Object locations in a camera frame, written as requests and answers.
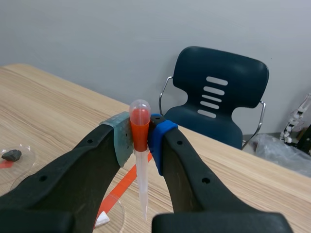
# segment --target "floor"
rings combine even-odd
[[[256,151],[249,144],[246,145],[246,147],[243,149],[243,151],[245,151],[245,152],[247,152],[249,154],[252,154],[252,155],[256,155]]]

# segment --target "transfer pipette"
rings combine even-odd
[[[148,206],[148,146],[147,136],[151,109],[147,101],[136,100],[130,105],[130,121],[134,141],[134,155],[139,188],[139,200],[144,219],[147,219]]]

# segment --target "screw hole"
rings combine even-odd
[[[47,176],[41,176],[40,178],[39,178],[39,181],[40,182],[44,182],[44,181],[46,181],[47,180]]]
[[[209,178],[205,177],[202,179],[202,183],[210,183]]]

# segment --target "clear petri dish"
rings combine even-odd
[[[12,191],[13,189],[15,189],[24,179],[26,179],[28,176],[31,176],[33,174],[35,174],[37,171],[39,171],[41,168],[43,168],[43,165],[39,165],[37,163],[35,163],[33,165],[33,167],[27,171],[26,173],[24,173],[23,175],[21,175],[20,177],[18,177],[13,184],[11,185],[10,191]]]
[[[125,220],[124,207],[122,206],[121,202],[114,196],[106,196],[109,196],[109,198],[113,199],[115,202],[109,212],[106,213],[110,221],[104,225],[96,227],[95,229],[101,229],[105,233],[121,233],[123,231],[123,225]]]
[[[2,155],[10,150],[21,151],[21,157],[15,162],[2,159]],[[30,146],[19,144],[0,149],[0,184],[11,182],[27,173],[35,163],[35,152]]]

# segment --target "blue gripper pad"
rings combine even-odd
[[[128,112],[122,112],[100,123],[103,124],[113,128],[116,157],[120,167],[123,167],[134,149],[130,115]]]

